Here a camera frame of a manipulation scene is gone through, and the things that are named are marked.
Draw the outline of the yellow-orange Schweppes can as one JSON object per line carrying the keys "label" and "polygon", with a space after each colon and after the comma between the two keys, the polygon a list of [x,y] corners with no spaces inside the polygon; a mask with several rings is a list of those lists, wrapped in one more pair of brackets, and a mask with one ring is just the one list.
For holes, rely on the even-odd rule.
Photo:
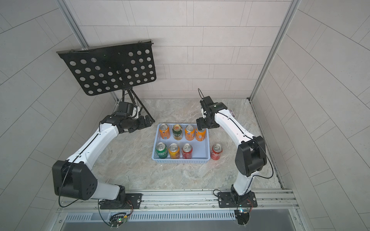
{"label": "yellow-orange Schweppes can", "polygon": [[180,149],[178,144],[172,143],[169,147],[169,154],[171,159],[179,159],[180,158]]}

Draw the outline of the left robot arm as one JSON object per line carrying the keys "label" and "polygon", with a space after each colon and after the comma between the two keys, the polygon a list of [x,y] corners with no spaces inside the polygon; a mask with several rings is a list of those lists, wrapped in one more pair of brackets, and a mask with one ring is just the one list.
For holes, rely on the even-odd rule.
{"label": "left robot arm", "polygon": [[120,133],[132,133],[151,127],[155,122],[149,115],[130,118],[106,116],[92,137],[65,161],[52,167],[54,190],[57,196],[78,200],[118,200],[122,186],[99,182],[92,168],[108,144]]}

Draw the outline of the red cola can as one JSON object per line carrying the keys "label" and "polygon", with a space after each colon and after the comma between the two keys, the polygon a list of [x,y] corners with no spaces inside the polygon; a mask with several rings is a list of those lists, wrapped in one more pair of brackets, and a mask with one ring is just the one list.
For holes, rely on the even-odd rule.
{"label": "red cola can", "polygon": [[182,146],[183,159],[191,159],[192,158],[192,152],[193,152],[193,147],[189,143],[185,143]]}
{"label": "red cola can", "polygon": [[214,144],[211,148],[211,159],[219,160],[222,152],[223,148],[221,144],[219,143]]}

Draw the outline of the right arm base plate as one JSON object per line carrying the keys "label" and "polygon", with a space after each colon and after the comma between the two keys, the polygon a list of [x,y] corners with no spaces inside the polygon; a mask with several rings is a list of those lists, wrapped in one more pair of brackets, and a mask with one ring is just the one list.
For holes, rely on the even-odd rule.
{"label": "right arm base plate", "polygon": [[249,191],[245,195],[232,192],[219,192],[217,194],[220,208],[256,208],[257,199],[254,192]]}

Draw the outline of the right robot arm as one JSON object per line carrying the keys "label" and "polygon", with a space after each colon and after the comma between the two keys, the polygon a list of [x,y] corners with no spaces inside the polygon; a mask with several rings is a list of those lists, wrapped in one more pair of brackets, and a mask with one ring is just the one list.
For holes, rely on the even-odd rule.
{"label": "right robot arm", "polygon": [[202,117],[197,119],[198,129],[222,127],[237,146],[235,165],[238,176],[231,191],[243,196],[250,191],[253,177],[267,164],[265,141],[248,132],[223,103],[214,103],[206,97],[200,100],[200,105]]}

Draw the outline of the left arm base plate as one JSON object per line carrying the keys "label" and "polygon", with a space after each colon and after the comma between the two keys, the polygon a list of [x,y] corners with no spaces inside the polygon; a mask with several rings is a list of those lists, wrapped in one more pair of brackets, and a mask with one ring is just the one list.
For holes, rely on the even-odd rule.
{"label": "left arm base plate", "polygon": [[115,200],[102,200],[99,202],[100,209],[139,209],[142,201],[142,193],[119,194]]}

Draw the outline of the orange Fanta can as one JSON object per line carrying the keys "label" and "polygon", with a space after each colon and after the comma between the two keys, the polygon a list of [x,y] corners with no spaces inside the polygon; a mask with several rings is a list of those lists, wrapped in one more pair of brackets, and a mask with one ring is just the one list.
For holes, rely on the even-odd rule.
{"label": "orange Fanta can", "polygon": [[197,141],[203,141],[205,139],[206,129],[198,129],[195,130],[195,138]]}
{"label": "orange Fanta can", "polygon": [[187,125],[185,128],[186,140],[192,141],[195,138],[195,128],[192,125]]}

